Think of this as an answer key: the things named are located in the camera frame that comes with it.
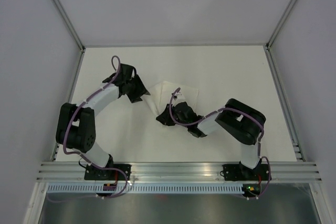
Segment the aluminium right frame post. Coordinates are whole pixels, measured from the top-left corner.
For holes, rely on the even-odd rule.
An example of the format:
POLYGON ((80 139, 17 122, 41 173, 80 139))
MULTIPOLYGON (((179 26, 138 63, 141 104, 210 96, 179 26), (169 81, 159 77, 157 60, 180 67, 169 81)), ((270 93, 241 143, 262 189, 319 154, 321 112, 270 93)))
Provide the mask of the aluminium right frame post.
POLYGON ((275 29, 273 30, 270 38, 268 39, 267 43, 265 44, 266 50, 270 50, 271 46, 274 44, 276 38, 278 37, 279 33, 281 32, 283 26, 285 25, 287 19, 289 18, 291 12, 293 11, 294 7, 296 6, 298 0, 290 0, 287 4, 284 12, 282 13, 279 21, 276 24, 275 29))

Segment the aluminium front frame rail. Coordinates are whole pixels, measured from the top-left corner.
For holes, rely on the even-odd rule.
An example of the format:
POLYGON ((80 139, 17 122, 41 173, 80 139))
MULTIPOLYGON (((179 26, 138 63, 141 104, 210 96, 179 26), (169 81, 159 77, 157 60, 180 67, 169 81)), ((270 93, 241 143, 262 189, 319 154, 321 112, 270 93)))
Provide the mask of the aluminium front frame rail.
MULTIPOLYGON (((230 183, 220 172, 236 166, 235 162, 147 162, 129 163, 130 181, 136 183, 230 183)), ((318 167, 314 162, 271 162, 272 183, 320 183, 318 167)), ((84 182, 85 170, 77 162, 43 162, 37 175, 38 182, 84 182)))

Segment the aluminium back frame rail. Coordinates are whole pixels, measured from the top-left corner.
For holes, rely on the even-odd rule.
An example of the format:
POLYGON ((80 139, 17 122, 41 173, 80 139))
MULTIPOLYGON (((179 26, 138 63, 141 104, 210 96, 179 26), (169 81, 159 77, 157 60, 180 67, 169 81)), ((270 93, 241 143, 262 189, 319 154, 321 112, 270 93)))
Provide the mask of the aluminium back frame rail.
POLYGON ((264 46, 266 42, 173 42, 144 44, 85 45, 85 48, 183 47, 183 46, 264 46))

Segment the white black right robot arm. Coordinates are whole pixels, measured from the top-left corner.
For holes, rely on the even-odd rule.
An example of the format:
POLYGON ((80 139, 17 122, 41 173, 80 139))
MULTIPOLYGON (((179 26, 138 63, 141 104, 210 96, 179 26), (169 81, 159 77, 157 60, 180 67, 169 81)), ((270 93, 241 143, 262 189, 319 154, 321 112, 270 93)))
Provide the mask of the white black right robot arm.
POLYGON ((266 117, 248 105, 231 98, 223 108, 201 116, 185 101, 175 105, 168 103, 156 120, 165 126, 182 126, 197 138, 224 129, 241 144, 241 155, 239 163, 223 165, 220 175, 233 182, 268 179, 269 168, 260 157, 266 117))

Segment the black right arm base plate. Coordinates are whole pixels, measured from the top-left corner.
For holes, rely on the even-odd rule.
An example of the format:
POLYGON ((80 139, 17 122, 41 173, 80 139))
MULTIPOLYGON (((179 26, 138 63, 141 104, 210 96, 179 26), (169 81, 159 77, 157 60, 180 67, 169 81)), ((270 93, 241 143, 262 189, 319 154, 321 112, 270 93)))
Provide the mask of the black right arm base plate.
POLYGON ((225 181, 267 181, 270 169, 267 164, 258 165, 254 169, 247 168, 242 164, 224 164, 219 173, 225 181))

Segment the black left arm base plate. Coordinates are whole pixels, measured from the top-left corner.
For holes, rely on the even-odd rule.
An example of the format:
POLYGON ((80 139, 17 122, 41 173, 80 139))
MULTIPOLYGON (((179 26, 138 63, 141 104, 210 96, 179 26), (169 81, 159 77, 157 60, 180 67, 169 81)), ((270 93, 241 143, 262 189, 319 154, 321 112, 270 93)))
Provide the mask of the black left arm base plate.
MULTIPOLYGON (((130 179, 130 164, 114 164, 115 169, 119 169, 126 174, 127 180, 130 179)), ((125 177, 116 170, 103 170, 87 165, 84 180, 118 180, 125 181, 125 177)))

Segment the aluminium frame post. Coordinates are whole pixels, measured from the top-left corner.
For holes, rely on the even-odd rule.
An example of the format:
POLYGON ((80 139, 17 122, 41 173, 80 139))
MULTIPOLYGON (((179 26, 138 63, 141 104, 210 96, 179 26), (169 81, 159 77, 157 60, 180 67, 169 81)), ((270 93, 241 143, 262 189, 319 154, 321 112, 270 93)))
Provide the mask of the aluminium frame post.
POLYGON ((60 0, 51 0, 51 2, 54 4, 58 14, 60 15, 62 21, 64 22, 65 26, 67 27, 71 37, 75 41, 76 45, 78 46, 79 50, 81 52, 84 52, 85 46, 82 43, 78 33, 76 32, 63 4, 61 3, 60 0))
POLYGON ((271 46, 274 44, 276 38, 278 37, 279 33, 281 32, 283 26, 285 25, 287 19, 289 18, 291 12, 293 11, 294 7, 296 6, 298 0, 290 0, 287 4, 284 12, 282 13, 279 21, 276 24, 275 29, 273 30, 270 38, 268 39, 267 43, 265 44, 266 50, 270 50, 271 46))

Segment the aluminium frame rail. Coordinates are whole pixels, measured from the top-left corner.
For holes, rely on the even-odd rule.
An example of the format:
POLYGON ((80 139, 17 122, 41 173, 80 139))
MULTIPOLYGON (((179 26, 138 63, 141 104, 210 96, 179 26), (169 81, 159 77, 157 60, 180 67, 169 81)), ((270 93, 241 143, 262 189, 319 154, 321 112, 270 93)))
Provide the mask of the aluminium frame rail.
POLYGON ((173 42, 144 44, 85 45, 85 48, 183 47, 183 46, 264 46, 266 42, 173 42))
MULTIPOLYGON (((230 183, 220 172, 236 166, 235 162, 147 162, 129 163, 130 181, 136 183, 230 183)), ((272 183, 320 183, 318 167, 314 162, 271 162, 272 183)), ((84 182, 85 170, 77 162, 43 162, 37 175, 38 182, 84 182)))

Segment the white cloth napkin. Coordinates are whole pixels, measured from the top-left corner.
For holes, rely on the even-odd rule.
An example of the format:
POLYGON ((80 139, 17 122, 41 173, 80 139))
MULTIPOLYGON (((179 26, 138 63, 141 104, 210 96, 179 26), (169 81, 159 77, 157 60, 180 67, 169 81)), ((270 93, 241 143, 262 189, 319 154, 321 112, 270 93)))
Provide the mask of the white cloth napkin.
POLYGON ((168 81, 162 81, 149 88, 151 95, 144 95, 142 97, 151 112, 154 114, 155 118, 164 111, 167 105, 169 106, 171 96, 177 88, 180 88, 180 92, 184 95, 185 99, 177 101, 173 100, 172 106, 176 106, 180 102, 187 102, 192 109, 195 109, 199 89, 168 81))

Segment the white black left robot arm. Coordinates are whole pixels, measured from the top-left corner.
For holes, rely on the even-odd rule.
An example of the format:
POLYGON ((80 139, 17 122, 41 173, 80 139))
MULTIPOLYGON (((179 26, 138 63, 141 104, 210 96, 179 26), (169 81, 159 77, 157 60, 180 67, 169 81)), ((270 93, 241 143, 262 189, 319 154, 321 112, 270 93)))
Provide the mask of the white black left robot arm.
POLYGON ((96 116, 123 95, 136 103, 148 94, 136 68, 121 63, 93 94, 77 104, 61 106, 56 142, 65 154, 77 154, 88 162, 86 180, 128 180, 128 170, 115 167, 112 155, 96 142, 96 116))

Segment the aluminium left frame post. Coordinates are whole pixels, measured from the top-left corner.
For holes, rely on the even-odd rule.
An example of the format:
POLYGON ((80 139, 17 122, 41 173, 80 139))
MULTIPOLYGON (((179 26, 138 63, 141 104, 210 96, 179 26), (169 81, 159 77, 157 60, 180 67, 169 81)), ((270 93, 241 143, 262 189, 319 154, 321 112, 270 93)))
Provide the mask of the aluminium left frame post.
POLYGON ((84 52, 85 46, 82 43, 78 33, 76 32, 63 4, 61 3, 60 0, 51 0, 51 2, 54 4, 58 14, 60 15, 62 21, 64 22, 65 26, 67 27, 71 37, 75 41, 76 45, 78 46, 79 50, 81 52, 84 52))

